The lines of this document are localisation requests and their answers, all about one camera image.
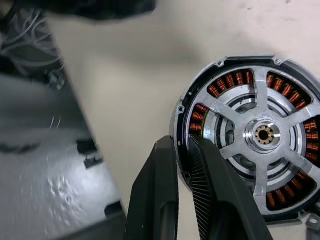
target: beige surface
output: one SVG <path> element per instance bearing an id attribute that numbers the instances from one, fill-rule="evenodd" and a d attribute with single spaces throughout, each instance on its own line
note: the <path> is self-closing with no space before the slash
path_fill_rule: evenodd
<path id="1" fill-rule="evenodd" d="M 50 17 L 76 95 L 128 206 L 132 184 L 174 106 L 209 62 L 277 54 L 320 76 L 318 0 L 159 0 L 152 15 L 97 23 Z M 199 239 L 180 184 L 179 239 Z M 274 239 L 305 227 L 273 228 Z"/>

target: copper coil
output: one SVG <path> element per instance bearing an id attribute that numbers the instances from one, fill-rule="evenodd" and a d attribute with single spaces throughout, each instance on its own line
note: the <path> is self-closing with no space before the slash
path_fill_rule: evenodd
<path id="1" fill-rule="evenodd" d="M 297 103 L 297 105 L 295 105 L 295 108 L 297 110 L 301 110 L 303 109 L 305 106 L 307 106 L 306 102 L 304 100 L 300 101 Z"/>
<path id="2" fill-rule="evenodd" d="M 214 96 L 215 98 L 218 97 L 219 94 L 220 94 L 219 91 L 218 91 L 218 89 L 217 89 L 215 86 L 213 86 L 212 84 L 209 86 L 208 92 L 209 92 L 212 96 Z"/>
<path id="3" fill-rule="evenodd" d="M 319 139 L 319 133 L 318 132 L 307 132 L 306 133 L 306 139 L 318 140 Z"/>
<path id="4" fill-rule="evenodd" d="M 274 76 L 269 74 L 267 79 L 266 79 L 266 85 L 268 86 L 268 88 L 271 88 L 272 83 L 274 82 Z"/>
<path id="5" fill-rule="evenodd" d="M 292 96 L 289 98 L 289 101 L 293 104 L 293 103 L 295 103 L 300 97 L 301 97 L 300 93 L 295 92 L 295 93 L 292 94 Z"/>
<path id="6" fill-rule="evenodd" d="M 190 123 L 190 130 L 194 132 L 200 132 L 202 130 L 202 125 L 199 123 Z"/>
<path id="7" fill-rule="evenodd" d="M 304 187 L 304 186 L 301 184 L 301 182 L 299 182 L 299 180 L 296 179 L 296 178 L 293 178 L 290 183 L 292 183 L 292 185 L 293 185 L 297 190 L 301 190 L 301 189 Z"/>
<path id="8" fill-rule="evenodd" d="M 296 177 L 301 180 L 301 181 L 305 181 L 305 180 L 308 180 L 308 176 L 303 173 L 302 171 L 299 171 L 297 174 L 296 174 Z"/>
<path id="9" fill-rule="evenodd" d="M 285 185 L 284 190 L 291 198 L 293 198 L 296 195 L 289 185 Z"/>
<path id="10" fill-rule="evenodd" d="M 275 191 L 276 197 L 280 201 L 280 203 L 285 204 L 286 203 L 286 198 L 285 195 L 282 193 L 280 189 Z"/>
<path id="11" fill-rule="evenodd" d="M 229 88 L 235 85 L 235 80 L 231 74 L 228 74 L 225 78 L 226 78 L 226 84 L 228 85 Z"/>
<path id="12" fill-rule="evenodd" d="M 318 143 L 313 143 L 313 142 L 308 142 L 306 144 L 306 149 L 312 150 L 312 151 L 318 151 L 319 150 L 319 144 Z"/>
<path id="13" fill-rule="evenodd" d="M 246 80 L 246 84 L 251 84 L 252 83 L 252 73 L 251 71 L 247 71 L 245 73 L 245 80 Z"/>
<path id="14" fill-rule="evenodd" d="M 304 124 L 305 130 L 315 130 L 317 129 L 316 121 L 309 121 Z"/>
<path id="15" fill-rule="evenodd" d="M 282 88 L 282 85 L 284 84 L 284 81 L 277 78 L 276 81 L 275 81 L 275 84 L 274 84 L 274 90 L 276 91 L 280 91 L 280 89 Z"/>
<path id="16" fill-rule="evenodd" d="M 291 93 L 292 89 L 293 89 L 292 86 L 290 86 L 289 84 L 286 84 L 282 91 L 282 95 L 287 97 Z"/>
<path id="17" fill-rule="evenodd" d="M 307 153 L 305 154 L 305 158 L 308 159 L 308 160 L 310 160 L 310 161 L 313 162 L 313 163 L 316 163 L 317 160 L 318 160 L 317 154 L 314 154 L 314 153 L 311 153 L 311 152 L 307 152 Z"/>
<path id="18" fill-rule="evenodd" d="M 276 206 L 276 201 L 275 201 L 274 196 L 272 195 L 272 193 L 269 192 L 269 193 L 266 194 L 266 200 L 267 200 L 268 205 L 271 208 L 274 208 Z"/>
<path id="19" fill-rule="evenodd" d="M 244 84 L 244 77 L 242 76 L 242 73 L 241 73 L 241 72 L 237 72 L 237 73 L 235 74 L 235 79 L 236 79 L 236 83 L 237 83 L 238 85 Z"/>
<path id="20" fill-rule="evenodd" d="M 198 112 L 193 112 L 192 113 L 192 119 L 195 120 L 195 121 L 202 122 L 205 119 L 205 116 L 203 114 L 198 113 Z"/>
<path id="21" fill-rule="evenodd" d="M 208 108 L 206 106 L 203 106 L 203 105 L 200 105 L 200 104 L 197 104 L 195 106 L 195 108 L 196 108 L 196 110 L 199 110 L 200 112 L 203 112 L 203 113 L 205 113 L 208 110 Z"/>
<path id="22" fill-rule="evenodd" d="M 220 88 L 220 90 L 222 92 L 227 90 L 227 86 L 226 86 L 225 82 L 221 78 L 216 82 L 216 84 L 218 85 L 218 87 Z"/>

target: metal spoke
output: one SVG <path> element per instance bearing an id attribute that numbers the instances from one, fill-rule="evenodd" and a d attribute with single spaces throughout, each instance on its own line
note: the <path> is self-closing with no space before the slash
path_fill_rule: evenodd
<path id="1" fill-rule="evenodd" d="M 318 184 L 320 183 L 320 168 L 313 165 L 309 160 L 289 149 L 285 153 L 285 158 L 301 169 L 305 174 L 312 178 Z"/>
<path id="2" fill-rule="evenodd" d="M 268 164 L 264 161 L 256 164 L 254 197 L 265 197 L 268 186 Z"/>
<path id="3" fill-rule="evenodd" d="M 254 71 L 254 91 L 255 91 L 255 111 L 257 114 L 262 114 L 268 110 L 268 87 L 266 67 L 253 67 Z"/>
<path id="4" fill-rule="evenodd" d="M 309 174 L 313 168 L 313 164 L 301 156 L 299 153 L 291 150 L 290 148 L 284 152 L 284 158 L 293 163 L 296 167 L 301 169 L 306 174 Z"/>
<path id="5" fill-rule="evenodd" d="M 283 119 L 283 122 L 289 128 L 292 128 L 304 121 L 307 121 L 320 113 L 320 104 L 317 102 L 313 102 L 305 108 L 297 111 L 296 113 L 291 114 Z"/>
<path id="6" fill-rule="evenodd" d="M 238 155 L 240 152 L 241 146 L 237 142 L 220 149 L 220 153 L 224 159 L 232 158 L 233 156 Z"/>
<path id="7" fill-rule="evenodd" d="M 200 99 L 198 103 L 206 106 L 214 113 L 219 114 L 232 121 L 235 125 L 238 125 L 240 123 L 240 119 L 242 119 L 240 113 L 237 113 L 231 107 L 222 103 L 211 95 L 206 95 L 203 99 Z"/>

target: center hub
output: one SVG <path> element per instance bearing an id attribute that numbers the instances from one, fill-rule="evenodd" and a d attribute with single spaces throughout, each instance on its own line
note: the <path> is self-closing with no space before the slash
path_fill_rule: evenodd
<path id="1" fill-rule="evenodd" d="M 260 144 L 271 144 L 274 140 L 274 131 L 267 125 L 259 126 L 255 131 L 255 138 Z"/>
<path id="2" fill-rule="evenodd" d="M 246 143 L 256 152 L 267 154 L 279 146 L 281 133 L 275 122 L 255 119 L 250 122 L 243 135 Z"/>

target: cable bundle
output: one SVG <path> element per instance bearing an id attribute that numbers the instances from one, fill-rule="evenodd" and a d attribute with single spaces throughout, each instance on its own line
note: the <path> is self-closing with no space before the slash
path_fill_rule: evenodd
<path id="1" fill-rule="evenodd" d="M 25 68 L 45 67 L 61 59 L 52 41 L 52 33 L 49 32 L 49 27 L 42 10 L 33 8 L 28 10 L 21 9 L 14 16 L 12 24 L 18 35 L 4 40 L 0 55 L 9 58 L 22 75 L 28 76 Z M 17 48 L 25 46 L 30 46 L 42 51 L 52 57 L 52 60 L 34 62 L 22 59 L 13 54 Z"/>

